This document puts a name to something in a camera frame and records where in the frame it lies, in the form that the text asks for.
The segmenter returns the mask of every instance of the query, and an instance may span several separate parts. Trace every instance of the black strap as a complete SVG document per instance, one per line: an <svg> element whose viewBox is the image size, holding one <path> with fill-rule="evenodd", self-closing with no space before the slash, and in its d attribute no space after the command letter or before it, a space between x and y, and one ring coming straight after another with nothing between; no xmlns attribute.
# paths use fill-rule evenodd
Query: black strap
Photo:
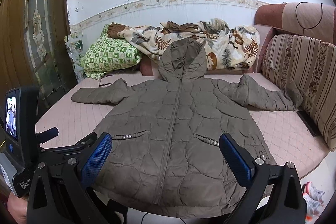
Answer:
<svg viewBox="0 0 336 224"><path fill-rule="evenodd" d="M296 15L296 20L297 20L297 22L299 23L300 27L301 27L302 29L304 29L304 30L311 30L311 29L316 28L316 27L321 23L322 18L323 18L323 7L322 7L322 4L323 4L323 3L321 3L321 19L320 19L320 21L318 22L318 24L316 24L314 27L311 27L311 28L304 28L304 27L302 27L302 25L301 25L300 22L299 22L299 19L298 19L298 17L297 17L297 7L298 7L299 4L301 4L301 3L307 3L307 2L300 2L300 3L298 3L298 5L296 5L296 8L295 8L295 15Z"/></svg>

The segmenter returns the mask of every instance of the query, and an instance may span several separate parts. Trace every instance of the metal screw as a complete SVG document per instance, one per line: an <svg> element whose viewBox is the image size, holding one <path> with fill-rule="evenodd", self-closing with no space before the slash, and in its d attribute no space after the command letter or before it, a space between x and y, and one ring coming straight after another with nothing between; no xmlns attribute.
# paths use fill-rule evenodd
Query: metal screw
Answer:
<svg viewBox="0 0 336 224"><path fill-rule="evenodd" d="M258 164L258 165L263 165L264 161L263 161L263 159L257 158L257 159L255 159L255 163Z"/></svg>
<svg viewBox="0 0 336 224"><path fill-rule="evenodd" d="M69 163L70 165L73 165L73 164L75 164L76 162L77 162L77 160L76 160L75 158L71 158L71 159L68 160L68 163Z"/></svg>
<svg viewBox="0 0 336 224"><path fill-rule="evenodd" d="M38 169L42 169L43 167L45 167L45 163L40 162L37 167L38 167Z"/></svg>
<svg viewBox="0 0 336 224"><path fill-rule="evenodd" d="M291 161L289 161L287 163L287 166L290 168L290 169L293 169L295 167L294 163L292 163Z"/></svg>

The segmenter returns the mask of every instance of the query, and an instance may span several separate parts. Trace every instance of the puffer jacket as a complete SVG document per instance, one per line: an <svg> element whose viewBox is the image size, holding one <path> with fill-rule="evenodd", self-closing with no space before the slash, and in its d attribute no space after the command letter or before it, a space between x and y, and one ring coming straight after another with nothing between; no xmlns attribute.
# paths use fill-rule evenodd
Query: puffer jacket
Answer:
<svg viewBox="0 0 336 224"><path fill-rule="evenodd" d="M72 100L114 104L94 132L112 135L113 147L94 188L137 210L181 218L230 213L245 189L225 162L218 140L228 132L254 158L275 160L244 106L295 110L294 84L270 92L251 77L239 83L205 79L204 47L192 38L172 43L159 72L163 79L132 87L122 79L106 88L83 88Z"/></svg>

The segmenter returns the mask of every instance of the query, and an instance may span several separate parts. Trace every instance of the jacket hood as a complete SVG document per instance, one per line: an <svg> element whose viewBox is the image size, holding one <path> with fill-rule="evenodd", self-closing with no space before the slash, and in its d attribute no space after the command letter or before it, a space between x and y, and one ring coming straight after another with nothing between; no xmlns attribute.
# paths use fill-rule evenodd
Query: jacket hood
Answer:
<svg viewBox="0 0 336 224"><path fill-rule="evenodd" d="M197 79L204 76L206 71L204 47L190 37L170 44L159 62L159 73L166 81Z"/></svg>

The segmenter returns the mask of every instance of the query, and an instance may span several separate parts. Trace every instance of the green pillow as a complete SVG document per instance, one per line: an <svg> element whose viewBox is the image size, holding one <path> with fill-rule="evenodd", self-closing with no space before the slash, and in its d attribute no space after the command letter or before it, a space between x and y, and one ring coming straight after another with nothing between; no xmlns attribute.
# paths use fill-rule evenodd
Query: green pillow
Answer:
<svg viewBox="0 0 336 224"><path fill-rule="evenodd" d="M105 25L100 38L90 46L81 60L87 77L101 79L105 73L139 64L142 53L121 38L108 38Z"/></svg>

